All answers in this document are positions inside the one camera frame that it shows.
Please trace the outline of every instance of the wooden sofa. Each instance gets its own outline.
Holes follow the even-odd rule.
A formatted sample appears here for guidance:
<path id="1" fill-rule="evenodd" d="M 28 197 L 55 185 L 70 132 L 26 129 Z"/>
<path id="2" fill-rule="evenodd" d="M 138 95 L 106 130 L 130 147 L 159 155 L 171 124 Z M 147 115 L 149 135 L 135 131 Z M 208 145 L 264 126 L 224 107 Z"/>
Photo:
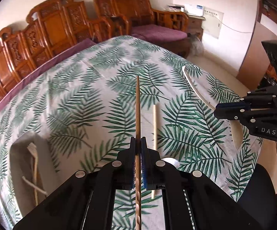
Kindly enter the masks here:
<path id="1" fill-rule="evenodd" d="M 113 37 L 109 18 L 88 19 L 84 2 L 46 0 L 26 17 L 23 30 L 0 31 L 0 101 L 36 68 L 86 38 L 101 42 Z"/>
<path id="2" fill-rule="evenodd" d="M 186 29 L 188 16 L 183 12 L 159 11 L 149 0 L 94 0 L 99 18 L 111 18 L 118 33 L 127 34 L 187 57 L 190 40 Z"/>

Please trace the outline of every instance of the wooden stick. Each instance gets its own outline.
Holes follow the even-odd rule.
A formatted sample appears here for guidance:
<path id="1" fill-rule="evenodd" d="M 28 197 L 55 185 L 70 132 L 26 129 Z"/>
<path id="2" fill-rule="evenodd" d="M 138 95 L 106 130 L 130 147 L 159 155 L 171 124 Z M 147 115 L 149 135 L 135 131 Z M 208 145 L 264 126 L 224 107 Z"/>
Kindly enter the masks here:
<path id="1" fill-rule="evenodd" d="M 141 230 L 141 100 L 138 76 L 136 77 L 135 140 L 135 217 L 136 230 Z"/>
<path id="2" fill-rule="evenodd" d="M 157 150 L 157 120 L 156 120 L 156 105 L 153 105 L 153 149 Z M 154 199 L 156 191 L 151 191 L 151 199 Z"/>

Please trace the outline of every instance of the leaf-patterned tablecloth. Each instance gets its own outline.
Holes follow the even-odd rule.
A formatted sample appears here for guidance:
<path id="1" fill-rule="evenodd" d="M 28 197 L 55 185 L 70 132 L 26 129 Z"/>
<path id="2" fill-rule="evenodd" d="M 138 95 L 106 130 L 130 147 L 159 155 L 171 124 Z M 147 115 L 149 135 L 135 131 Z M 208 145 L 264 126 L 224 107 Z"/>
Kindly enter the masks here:
<path id="1" fill-rule="evenodd" d="M 128 148 L 135 131 L 136 75 L 141 85 L 141 134 L 153 145 L 152 105 L 159 103 L 161 156 L 180 170 L 199 169 L 234 200 L 253 172 L 262 144 L 244 128 L 239 150 L 229 122 L 214 118 L 188 85 L 186 65 L 199 91 L 214 105 L 239 97 L 212 75 L 153 44 L 120 36 L 57 64 L 20 91 L 0 112 L 0 212 L 12 229 L 21 219 L 9 170 L 12 143 L 33 129 L 51 144 L 62 181 L 78 169 L 98 170 Z M 134 229 L 134 191 L 118 191 L 112 229 Z M 144 229 L 164 229 L 161 195 L 142 191 Z"/>

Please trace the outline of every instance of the wooden side table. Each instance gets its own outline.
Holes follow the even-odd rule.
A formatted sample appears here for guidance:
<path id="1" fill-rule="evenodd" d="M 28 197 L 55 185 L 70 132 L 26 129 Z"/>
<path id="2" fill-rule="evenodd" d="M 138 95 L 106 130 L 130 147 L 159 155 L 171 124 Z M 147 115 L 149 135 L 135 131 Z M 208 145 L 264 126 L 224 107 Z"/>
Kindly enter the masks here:
<path id="1" fill-rule="evenodd" d="M 202 22 L 205 20 L 202 16 L 192 16 L 188 15 L 189 21 L 186 33 L 188 36 L 190 35 L 196 35 L 200 41 L 202 41 L 202 34 L 203 34 L 203 28 L 202 28 Z"/>

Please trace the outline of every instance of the wooden chair backrest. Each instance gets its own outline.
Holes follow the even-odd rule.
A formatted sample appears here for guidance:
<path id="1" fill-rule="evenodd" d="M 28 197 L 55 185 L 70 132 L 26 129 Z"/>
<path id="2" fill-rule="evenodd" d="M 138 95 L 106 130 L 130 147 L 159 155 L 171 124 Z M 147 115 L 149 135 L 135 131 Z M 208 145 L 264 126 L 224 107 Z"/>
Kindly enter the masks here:
<path id="1" fill-rule="evenodd" d="M 26 21 L 24 30 L 0 31 L 0 101 L 37 67 L 93 36 L 83 1 L 46 0 L 31 9 Z M 105 25 L 96 30 L 105 31 Z"/>
<path id="2" fill-rule="evenodd" d="M 154 15 L 149 0 L 94 0 L 98 16 L 126 15 L 132 26 L 154 24 Z"/>

